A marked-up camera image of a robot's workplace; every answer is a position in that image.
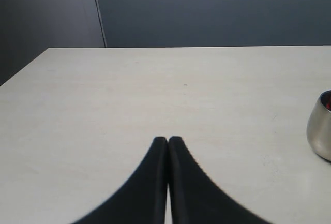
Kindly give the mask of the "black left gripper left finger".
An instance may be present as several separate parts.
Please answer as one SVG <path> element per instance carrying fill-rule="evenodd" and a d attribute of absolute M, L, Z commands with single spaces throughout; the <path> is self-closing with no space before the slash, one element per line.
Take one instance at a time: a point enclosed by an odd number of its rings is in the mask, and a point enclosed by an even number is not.
<path fill-rule="evenodd" d="M 76 223 L 164 223 L 168 188 L 168 142 L 155 137 L 129 179 Z"/>

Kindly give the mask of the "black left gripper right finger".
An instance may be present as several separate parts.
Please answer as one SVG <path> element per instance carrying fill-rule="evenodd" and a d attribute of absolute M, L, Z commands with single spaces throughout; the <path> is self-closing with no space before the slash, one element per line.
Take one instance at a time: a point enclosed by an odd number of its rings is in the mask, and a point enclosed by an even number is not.
<path fill-rule="evenodd" d="M 168 142 L 173 223 L 268 223 L 234 201 L 200 168 L 181 137 Z"/>

